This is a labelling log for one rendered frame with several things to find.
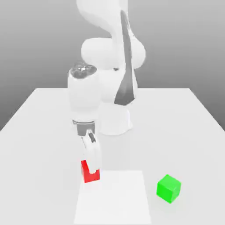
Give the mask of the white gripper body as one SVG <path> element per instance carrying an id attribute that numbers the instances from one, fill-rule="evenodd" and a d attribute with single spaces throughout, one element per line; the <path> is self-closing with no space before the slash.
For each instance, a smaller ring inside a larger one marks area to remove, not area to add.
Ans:
<path id="1" fill-rule="evenodd" d="M 101 167 L 102 153 L 99 140 L 94 135 L 82 137 L 84 143 L 84 156 L 89 167 Z"/>

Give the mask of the small red cube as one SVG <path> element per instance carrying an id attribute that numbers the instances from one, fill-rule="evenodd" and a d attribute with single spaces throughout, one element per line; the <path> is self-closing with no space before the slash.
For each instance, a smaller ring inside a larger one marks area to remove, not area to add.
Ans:
<path id="1" fill-rule="evenodd" d="M 97 181 L 100 179 L 100 170 L 98 169 L 96 170 L 95 173 L 91 174 L 86 160 L 81 161 L 81 172 L 82 172 L 84 183 L 89 183 L 89 182 Z"/>

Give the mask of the small green cube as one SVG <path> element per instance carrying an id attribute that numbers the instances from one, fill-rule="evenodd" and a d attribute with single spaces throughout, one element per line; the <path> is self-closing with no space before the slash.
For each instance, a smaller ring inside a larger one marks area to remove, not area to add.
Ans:
<path id="1" fill-rule="evenodd" d="M 156 194 L 168 203 L 173 203 L 179 196 L 181 182 L 170 175 L 165 175 L 158 183 Z"/>

